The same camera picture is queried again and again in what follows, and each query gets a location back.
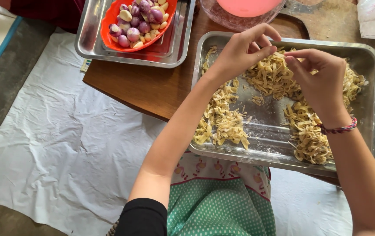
red cloth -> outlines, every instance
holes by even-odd
[[[12,0],[10,12],[40,19],[76,34],[85,0]]]

glass bowl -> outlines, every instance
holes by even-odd
[[[216,23],[227,27],[228,29],[242,32],[255,25],[270,23],[284,7],[286,0],[282,0],[275,8],[263,15],[256,17],[239,17],[228,13],[216,0],[200,0],[202,9],[208,17]]]

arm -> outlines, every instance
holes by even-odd
[[[346,63],[317,50],[285,53],[304,97],[327,129],[347,126],[351,118],[342,102]],[[296,58],[305,58],[299,62]],[[314,76],[308,71],[319,70]],[[348,200],[354,225],[353,235],[375,235],[375,159],[358,129],[328,134],[339,181]]]
[[[141,165],[128,201],[151,198],[168,206],[174,167],[192,140],[212,94],[223,83],[276,51],[276,47],[270,44],[264,34],[274,40],[281,40],[278,32],[268,24],[232,36],[218,59],[194,86],[154,141]],[[264,48],[259,49],[255,41]]]

red plastic bowl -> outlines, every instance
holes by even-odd
[[[141,50],[143,48],[150,46],[152,43],[157,41],[164,34],[167,28],[169,28],[172,22],[174,13],[176,12],[177,0],[167,0],[167,2],[169,3],[169,8],[167,8],[167,11],[166,11],[166,13],[169,14],[169,18],[167,19],[167,26],[164,29],[159,29],[158,31],[160,32],[160,34],[157,37],[155,37],[153,40],[146,42],[142,47],[130,48],[130,47],[120,46],[118,43],[113,41],[111,39],[111,36],[109,35],[109,24],[117,24],[116,17],[119,15],[120,5],[122,4],[131,5],[132,3],[132,0],[116,0],[115,2],[111,4],[110,8],[107,9],[106,15],[104,16],[103,20],[101,20],[100,35],[104,44],[108,48],[111,48],[113,50],[120,51],[120,52],[135,52],[135,51],[138,51],[138,50]]]

hand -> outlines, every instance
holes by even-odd
[[[285,61],[323,125],[327,129],[347,126],[351,118],[343,103],[343,79],[346,62],[316,49],[286,52]]]
[[[258,61],[276,52],[276,46],[272,46],[266,35],[275,41],[281,40],[279,33],[266,23],[233,35],[207,72],[215,73],[214,77],[220,84],[239,76]]]

